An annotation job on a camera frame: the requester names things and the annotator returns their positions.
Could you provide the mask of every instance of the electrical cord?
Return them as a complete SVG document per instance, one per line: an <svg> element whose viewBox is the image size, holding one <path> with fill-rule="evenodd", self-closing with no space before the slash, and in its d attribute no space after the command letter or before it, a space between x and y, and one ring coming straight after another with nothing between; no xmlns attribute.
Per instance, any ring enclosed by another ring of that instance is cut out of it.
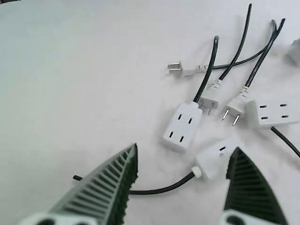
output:
<svg viewBox="0 0 300 225"><path fill-rule="evenodd" d="M238 59L238 57L240 55L240 52L242 51L243 45L245 43L247 31L248 31L248 26L249 26L249 21L250 21L250 14L251 14L251 8L252 8L252 4L249 4L248 12L247 12L247 17L246 17L245 28L244 28L244 32L243 32L243 35L242 35L242 39L240 41L239 48L238 48L238 50L237 50L237 52L236 52L233 60L230 62L230 64L226 68L226 70L219 77L219 80L221 80L221 81L227 76L227 74L229 73L229 71L231 70L231 68L234 66L236 60Z"/></svg>
<svg viewBox="0 0 300 225"><path fill-rule="evenodd" d="M201 86L200 86L199 90L197 91L197 94L196 94L193 102L197 103L199 101L200 96L202 95L202 92L204 91L205 86L207 84L207 81L210 78L210 74L212 72L212 67L214 66L216 55L217 55L218 42L219 42L219 36L215 36L214 37L214 45L213 45L212 53L211 53L211 57L210 57L210 63L208 65L205 77L204 77L204 79L203 79L203 81L201 83Z"/></svg>
<svg viewBox="0 0 300 225"><path fill-rule="evenodd" d="M278 137L280 137L300 158L300 152L282 133L280 133L275 127L271 127L271 131L273 131Z"/></svg>
<svg viewBox="0 0 300 225"><path fill-rule="evenodd" d="M273 28L273 31L272 31L271 37L274 35L274 33L276 33L275 38L277 38L277 36L278 36L278 34L280 33L280 30L281 30L282 27L280 28L280 26L279 26L278 31L277 31L276 25L275 25L275 27L272 26L272 28ZM256 57L258 57L259 55L261 55L261 54L266 50L267 46L268 46L268 45L266 45L262 50L260 50L260 51L259 51L258 53L256 53L255 55L253 55L253 56L251 56L251 57L249 57L249 58L247 58L247 59L244 59L244 60L235 62L235 63L233 64L233 66L238 66L238 65L244 64L244 63L246 63L246 62L249 62L249 61L255 59ZM227 68L228 66L229 66L229 64L223 64L223 65L219 65L219 66L214 66L212 69L224 69L224 68Z"/></svg>
<svg viewBox="0 0 300 225"><path fill-rule="evenodd" d="M194 176L195 176L194 173L190 172L187 176L185 176L184 178L182 178L180 181L178 181L175 184L172 184L170 186L167 186L167 187L164 187L164 188L160 188L160 189L145 190L145 191L130 190L129 194L130 195L157 195L157 194L165 193L165 192L172 191L174 189L179 188L180 186L182 186L185 183L187 183ZM83 178L80 177L80 176L74 175L73 179L80 181Z"/></svg>
<svg viewBox="0 0 300 225"><path fill-rule="evenodd" d="M266 56L267 56L269 50L271 49L271 47L272 47L274 41L275 41L276 38L278 37L278 34L279 34L279 32L281 31L284 22L285 22L285 19L282 19L282 20L281 20L281 23L280 23L280 26L279 26L279 29L276 30L276 33L273 34L273 35L271 36L271 38L270 38L270 40L269 40L269 42L268 42L268 44L267 44L267 46L266 46L266 49L263 51L262 55L261 55L260 58L258 59L256 65L254 66L254 68L253 68L253 70L252 70L252 72L251 72L251 74L250 74L250 76L249 76L249 78L248 78L248 80L247 80L247 82L246 82L246 84L245 84L246 87L250 87L250 85L251 85L251 83L252 83L252 81L253 81L253 79L254 79L254 77L255 77L255 75L256 75L258 69L259 69L259 67L261 66L262 62L263 62L264 59L266 58ZM276 28L276 23L275 23L274 20L272 20L272 25L273 25L273 27Z"/></svg>

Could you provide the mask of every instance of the white table surface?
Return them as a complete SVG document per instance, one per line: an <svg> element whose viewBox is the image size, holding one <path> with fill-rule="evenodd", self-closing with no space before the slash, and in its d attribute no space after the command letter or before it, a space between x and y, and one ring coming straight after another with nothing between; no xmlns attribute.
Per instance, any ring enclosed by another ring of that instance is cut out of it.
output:
<svg viewBox="0 0 300 225"><path fill-rule="evenodd" d="M159 139L181 102L193 99L203 74L178 79L168 63L228 63L240 42L244 0L24 0L0 5L0 218L16 224L50 209L107 158L137 143L134 189L161 188L185 176L198 152L237 133L274 190L292 225L300 224L300 159L270 130L221 117L255 62L235 67L220 90L221 107L204 112L190 151L173 152ZM284 51L300 37L295 0L253 0L239 59L269 39L270 21L286 23L251 85L249 99L293 98L300 69ZM222 71L213 71L210 83ZM300 125L280 127L300 148ZM229 181L193 179L157 196L131 196L126 225L216 225Z"/></svg>

